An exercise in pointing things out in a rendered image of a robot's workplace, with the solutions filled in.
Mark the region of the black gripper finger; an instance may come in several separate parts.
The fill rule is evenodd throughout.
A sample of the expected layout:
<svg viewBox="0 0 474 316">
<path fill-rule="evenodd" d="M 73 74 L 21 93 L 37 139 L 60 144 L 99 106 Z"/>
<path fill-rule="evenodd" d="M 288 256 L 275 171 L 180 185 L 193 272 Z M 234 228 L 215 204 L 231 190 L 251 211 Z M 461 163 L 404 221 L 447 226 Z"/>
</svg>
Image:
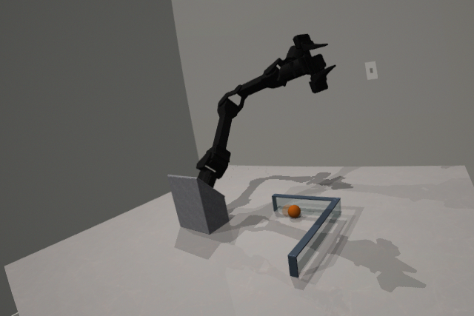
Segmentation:
<svg viewBox="0 0 474 316">
<path fill-rule="evenodd" d="M 301 43 L 303 51 L 314 50 L 320 47 L 326 47 L 328 44 L 315 44 L 313 41 L 303 41 Z"/>
<path fill-rule="evenodd" d="M 334 67 L 336 67 L 336 65 L 333 65 L 333 66 L 330 66 L 328 68 L 325 68 L 323 69 L 321 72 L 319 71 L 318 73 L 316 73 L 313 77 L 315 79 L 315 82 L 318 84 L 318 83 L 321 83 L 323 81 L 326 81 L 327 78 L 327 74 L 329 73 L 329 71 L 331 71 Z"/>
</svg>

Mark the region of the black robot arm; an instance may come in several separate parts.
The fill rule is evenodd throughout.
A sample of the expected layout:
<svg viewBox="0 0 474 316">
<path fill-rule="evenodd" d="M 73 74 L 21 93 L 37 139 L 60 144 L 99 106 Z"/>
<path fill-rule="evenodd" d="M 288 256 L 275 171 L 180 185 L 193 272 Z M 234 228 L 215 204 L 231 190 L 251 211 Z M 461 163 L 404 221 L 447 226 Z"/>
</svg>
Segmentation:
<svg viewBox="0 0 474 316">
<path fill-rule="evenodd" d="M 244 100 L 249 95 L 257 93 L 264 88 L 279 88 L 285 87 L 288 81 L 292 81 L 296 77 L 292 76 L 289 71 L 290 62 L 304 57 L 301 49 L 296 49 L 296 46 L 290 47 L 287 57 L 282 61 L 280 58 L 274 61 L 263 73 L 263 75 L 248 81 L 245 84 L 238 85 L 233 91 L 226 93 L 218 102 L 217 112 L 219 115 L 218 126 L 216 129 L 213 146 L 206 151 L 206 154 L 197 163 L 197 169 L 200 169 L 198 178 L 206 184 L 214 188 L 216 179 L 222 178 L 228 162 L 230 162 L 230 152 L 226 150 L 227 140 L 230 133 L 230 126 L 232 119 L 237 116 L 239 111 L 244 106 Z M 312 60 L 316 66 L 316 72 L 321 72 L 326 67 L 323 56 L 318 54 L 312 56 Z M 280 66 L 280 69 L 277 67 Z M 237 105 L 229 99 L 232 95 L 239 95 L 241 97 L 240 104 Z M 206 168 L 205 166 L 213 169 Z"/>
</svg>

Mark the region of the blue-grey l-shaped wall top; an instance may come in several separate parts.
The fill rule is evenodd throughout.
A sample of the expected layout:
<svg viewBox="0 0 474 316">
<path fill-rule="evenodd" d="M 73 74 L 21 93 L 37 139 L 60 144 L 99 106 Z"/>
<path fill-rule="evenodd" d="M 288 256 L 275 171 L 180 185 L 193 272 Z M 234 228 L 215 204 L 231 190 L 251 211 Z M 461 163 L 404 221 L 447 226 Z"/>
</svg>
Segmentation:
<svg viewBox="0 0 474 316">
<path fill-rule="evenodd" d="M 304 237 L 298 242 L 295 248 L 287 255 L 288 256 L 288 263 L 289 263 L 289 271 L 290 276 L 298 278 L 298 267 L 297 267 L 297 256 L 300 252 L 304 249 L 304 247 L 309 243 L 309 241 L 313 238 L 314 234 L 318 231 L 319 227 L 323 224 L 323 222 L 328 218 L 329 214 L 333 211 L 337 203 L 340 201 L 341 198 L 329 198 L 329 197 L 316 197 L 316 196 L 302 196 L 302 195 L 282 195 L 282 194 L 274 194 L 272 195 L 276 198 L 295 198 L 295 199 L 307 199 L 307 200 L 320 200 L 320 201 L 331 201 L 329 206 L 323 211 L 321 216 L 317 219 L 313 226 L 309 229 L 309 231 L 304 235 Z"/>
</svg>

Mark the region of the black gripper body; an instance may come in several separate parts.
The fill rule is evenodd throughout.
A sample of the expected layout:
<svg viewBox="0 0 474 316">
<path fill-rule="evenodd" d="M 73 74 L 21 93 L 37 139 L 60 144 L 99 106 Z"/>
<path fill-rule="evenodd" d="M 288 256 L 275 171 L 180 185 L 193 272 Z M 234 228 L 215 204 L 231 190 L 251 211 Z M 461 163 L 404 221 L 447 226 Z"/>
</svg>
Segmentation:
<svg viewBox="0 0 474 316">
<path fill-rule="evenodd" d="M 312 56 L 310 55 L 310 50 L 303 51 L 301 43 L 303 41 L 311 41 L 310 36 L 308 34 L 301 34 L 294 36 L 294 44 L 296 46 L 296 49 L 301 49 L 301 51 L 304 54 L 304 57 L 302 56 L 301 58 L 294 60 L 290 62 L 289 64 L 289 71 L 292 76 L 298 78 L 302 77 L 303 75 L 306 75 L 310 73 L 311 77 L 309 83 L 310 87 L 313 93 L 319 93 L 322 90 L 328 89 L 327 81 L 323 81 L 321 83 L 316 83 L 314 79 L 314 75 L 317 73 L 316 72 L 316 66 L 312 60 Z"/>
</svg>

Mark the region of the clear l-shaped wall with dark top edge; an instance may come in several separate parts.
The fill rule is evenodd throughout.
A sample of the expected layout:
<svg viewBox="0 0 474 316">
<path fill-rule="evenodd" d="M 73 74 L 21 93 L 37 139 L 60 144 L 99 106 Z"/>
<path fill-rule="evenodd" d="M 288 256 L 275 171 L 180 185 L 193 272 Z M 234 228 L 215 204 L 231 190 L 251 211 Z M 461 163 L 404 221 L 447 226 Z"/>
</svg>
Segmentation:
<svg viewBox="0 0 474 316">
<path fill-rule="evenodd" d="M 301 209 L 301 215 L 315 215 L 321 216 L 323 211 L 329 206 L 331 201 L 307 200 L 295 198 L 276 198 L 273 197 L 273 206 L 276 212 L 282 212 L 286 205 L 297 205 Z M 329 214 L 328 218 L 323 222 L 313 238 L 300 252 L 297 258 L 298 276 L 304 271 L 304 268 L 316 254 L 320 246 L 333 229 L 338 219 L 341 216 L 341 199 Z"/>
</svg>

